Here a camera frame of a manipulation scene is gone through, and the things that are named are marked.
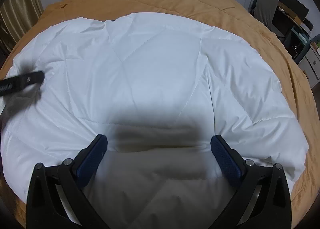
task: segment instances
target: brown blanket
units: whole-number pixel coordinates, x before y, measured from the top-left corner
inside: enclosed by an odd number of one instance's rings
[[[282,93],[309,143],[306,170],[292,191],[292,227],[306,214],[320,187],[320,122],[305,75],[276,35],[252,17],[235,0],[63,0],[48,6],[38,23],[19,41],[0,71],[4,78],[12,60],[38,33],[79,16],[105,21],[132,12],[163,12],[188,17],[232,32],[255,48],[278,76]],[[0,181],[0,194],[17,220],[25,226],[25,204]]]

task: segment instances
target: white blanket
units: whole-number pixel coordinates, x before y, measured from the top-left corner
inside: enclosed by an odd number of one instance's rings
[[[108,151],[84,189],[111,228],[207,228],[234,190],[210,151],[220,134],[244,159],[283,165],[289,188],[308,144],[278,78],[242,38],[200,22],[134,13],[40,33],[8,77],[45,72],[4,98],[4,176],[26,201],[33,167],[74,158],[97,134]]]

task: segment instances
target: blue gripper pad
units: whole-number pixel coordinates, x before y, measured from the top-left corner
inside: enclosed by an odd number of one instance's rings
[[[241,177],[243,174],[228,150],[231,151],[231,148],[229,147],[229,145],[227,145],[227,143],[220,135],[212,137],[211,151],[215,156],[223,175],[227,178],[231,186],[239,188],[241,185]]]
[[[89,183],[107,148],[108,140],[106,136],[98,134],[92,143],[86,149],[82,149],[75,157],[73,173],[78,187],[85,187]]]

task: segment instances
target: black tool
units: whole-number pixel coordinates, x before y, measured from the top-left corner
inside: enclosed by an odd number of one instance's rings
[[[0,81],[0,97],[24,90],[27,86],[42,83],[44,73],[42,71],[30,72],[15,77],[9,77]]]
[[[97,170],[107,147],[107,138],[98,135],[74,160],[66,159],[53,167],[45,167],[42,163],[35,165],[27,198],[27,229],[109,229],[81,191]],[[262,167],[252,160],[243,160],[220,135],[212,137],[211,151],[224,176],[237,190],[209,228],[291,229],[290,194],[281,164]],[[69,220],[56,184],[62,186],[81,225]],[[238,225],[257,185],[261,185],[261,191],[251,216]]]

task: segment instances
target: nightstand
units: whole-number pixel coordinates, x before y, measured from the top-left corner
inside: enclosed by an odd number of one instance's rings
[[[314,88],[320,82],[320,55],[310,46],[298,66],[308,78],[310,87]]]

